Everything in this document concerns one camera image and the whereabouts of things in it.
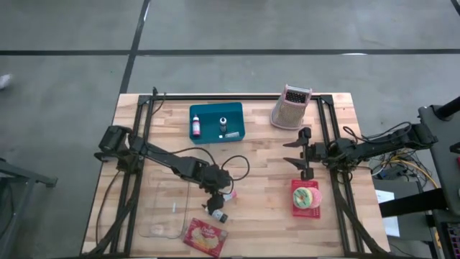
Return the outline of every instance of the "cookie package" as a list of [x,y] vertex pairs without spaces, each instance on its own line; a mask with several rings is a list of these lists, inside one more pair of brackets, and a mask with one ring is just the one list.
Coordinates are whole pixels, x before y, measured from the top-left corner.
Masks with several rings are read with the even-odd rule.
[[183,241],[201,252],[218,257],[227,235],[227,231],[193,218]]

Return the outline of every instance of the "yellow wire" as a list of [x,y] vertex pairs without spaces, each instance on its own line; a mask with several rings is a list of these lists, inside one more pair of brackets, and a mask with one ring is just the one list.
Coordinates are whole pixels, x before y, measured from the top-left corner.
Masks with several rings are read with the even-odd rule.
[[411,162],[408,162],[408,161],[404,161],[404,160],[391,160],[391,161],[388,161],[388,163],[404,163],[406,165],[410,165],[412,166],[413,168],[419,170],[420,172],[422,172],[426,178],[430,179],[431,183],[433,183],[433,185],[436,187],[436,188],[439,188],[438,187],[438,184],[436,184],[436,182],[431,178],[430,175],[428,175],[428,173],[426,173],[422,168],[419,168],[418,166],[416,166],[414,163],[411,163]]

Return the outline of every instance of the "white paper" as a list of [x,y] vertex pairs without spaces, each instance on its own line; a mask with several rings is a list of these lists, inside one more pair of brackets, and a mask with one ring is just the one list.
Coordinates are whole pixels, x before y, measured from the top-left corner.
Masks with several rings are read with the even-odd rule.
[[[392,201],[395,199],[395,194],[389,191],[375,190],[377,194],[377,200],[381,204],[382,202]],[[383,219],[383,225],[385,226],[385,232],[389,236],[399,237],[400,228],[397,225],[397,217],[386,217]]]

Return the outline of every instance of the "metal stand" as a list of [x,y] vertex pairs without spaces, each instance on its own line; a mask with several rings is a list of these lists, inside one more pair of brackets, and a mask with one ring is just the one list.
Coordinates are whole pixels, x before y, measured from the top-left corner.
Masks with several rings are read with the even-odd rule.
[[413,212],[426,212],[433,209],[447,209],[446,199],[441,188],[380,204],[382,217],[400,216]]
[[0,173],[8,175],[7,177],[0,178],[0,187],[2,192],[8,187],[8,184],[12,182],[24,183],[25,188],[22,191],[21,196],[18,198],[15,210],[12,211],[12,218],[7,226],[6,232],[3,237],[0,237],[0,259],[10,258],[10,253],[14,241],[16,240],[17,232],[19,229],[19,223],[24,215],[27,204],[29,203],[30,195],[36,183],[43,183],[48,188],[56,186],[58,179],[56,177],[50,178],[47,176],[40,175],[22,168],[18,168],[14,165],[8,164],[4,159],[0,158]]

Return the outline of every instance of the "red package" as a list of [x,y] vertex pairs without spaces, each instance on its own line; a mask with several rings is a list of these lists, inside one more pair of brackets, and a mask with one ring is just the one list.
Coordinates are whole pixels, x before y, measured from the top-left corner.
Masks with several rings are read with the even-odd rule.
[[[311,187],[318,189],[317,181],[302,181],[300,179],[293,179],[290,183],[291,185],[291,194],[294,195],[294,191],[299,187]],[[315,209],[299,209],[293,203],[293,216],[294,217],[308,217],[312,219],[319,219],[321,217],[321,211],[318,208]]]
[[227,235],[227,231],[193,218],[185,233],[184,243],[208,255],[218,257]]

